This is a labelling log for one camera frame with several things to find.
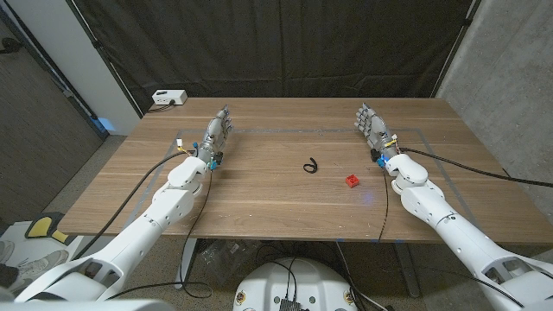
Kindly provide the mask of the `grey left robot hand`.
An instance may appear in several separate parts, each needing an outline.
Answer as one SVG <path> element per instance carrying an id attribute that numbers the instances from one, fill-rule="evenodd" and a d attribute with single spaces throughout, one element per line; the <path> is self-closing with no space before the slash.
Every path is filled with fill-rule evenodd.
<path id="1" fill-rule="evenodd" d="M 232 130 L 232 119 L 229 114 L 228 105 L 225 105 L 207 126 L 198 147 L 197 155 L 205 163 L 209 163 L 220 156 L 224 150 L 226 139 Z"/>

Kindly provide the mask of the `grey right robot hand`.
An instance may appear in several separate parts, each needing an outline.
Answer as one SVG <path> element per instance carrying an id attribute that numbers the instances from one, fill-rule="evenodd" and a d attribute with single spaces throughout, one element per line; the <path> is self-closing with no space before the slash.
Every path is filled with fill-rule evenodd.
<path id="1" fill-rule="evenodd" d="M 383 118 L 367 104 L 363 103 L 356 112 L 354 126 L 364 135 L 374 162 L 386 163 L 400 153 L 397 146 L 397 135 L 387 127 Z"/>

